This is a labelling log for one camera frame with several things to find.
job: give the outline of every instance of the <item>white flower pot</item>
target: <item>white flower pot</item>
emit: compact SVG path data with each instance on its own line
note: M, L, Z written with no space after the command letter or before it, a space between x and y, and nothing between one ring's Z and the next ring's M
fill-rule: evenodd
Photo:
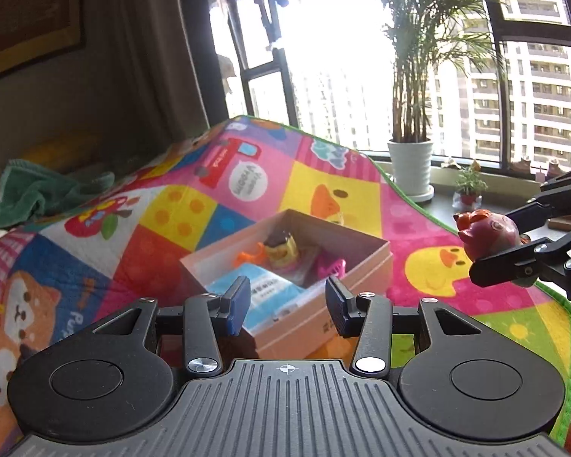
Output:
M412 143L389 141L395 183L403 193L417 203L428 201L434 196L434 188L429 184L433 148L433 141Z

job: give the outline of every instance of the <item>blanket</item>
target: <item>blanket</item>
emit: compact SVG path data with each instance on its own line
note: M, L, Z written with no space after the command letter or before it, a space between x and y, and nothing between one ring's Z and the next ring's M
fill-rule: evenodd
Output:
M171 148L83 207L0 239L0 455L21 434L6 385L22 346L36 350L143 296L180 304L179 260L272 214L293 208L391 242L395 305L433 296L552 363L567 389L552 431L571 416L571 305L546 288L486 289L451 229L409 202L364 154L250 117ZM335 338L314 356L347 358ZM414 354L393 343L394 365Z
M113 183L111 172L83 183L27 160L10 160L0 175L0 229L77 208Z

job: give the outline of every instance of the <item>blue package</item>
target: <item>blue package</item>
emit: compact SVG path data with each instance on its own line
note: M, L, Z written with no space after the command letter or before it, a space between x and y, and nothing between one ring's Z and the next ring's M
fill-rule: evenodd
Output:
M222 295L235 278L245 275L251 282L250 309L245 316L244 327L254 328L271 319L285 304L306 292L305 289L260 266L244 263L212 282L207 290Z

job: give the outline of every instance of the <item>green towel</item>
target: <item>green towel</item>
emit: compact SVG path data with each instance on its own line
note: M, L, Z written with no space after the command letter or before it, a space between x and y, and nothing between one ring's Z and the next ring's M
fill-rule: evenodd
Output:
M83 183L26 160L10 160L0 176L0 229L76 208L113 183L111 172Z

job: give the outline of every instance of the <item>apartment building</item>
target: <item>apartment building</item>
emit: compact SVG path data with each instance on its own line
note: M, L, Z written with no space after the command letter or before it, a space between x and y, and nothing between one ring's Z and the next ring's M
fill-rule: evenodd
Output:
M502 0L504 17L514 21L568 24L563 0ZM463 23L467 32L487 32L488 24L478 18ZM510 154L512 161L529 156L533 165L545 165L556 158L571 167L571 48L538 43L509 42L506 58L510 114L512 121ZM459 111L433 108L432 130L436 154L498 161L500 117L496 68L487 63L482 70L469 62L467 74L457 74ZM436 75L443 83L443 70ZM447 85L453 91L455 82ZM436 103L443 97L436 91ZM440 127L435 115L448 118ZM460 141L448 141L449 131L460 125Z

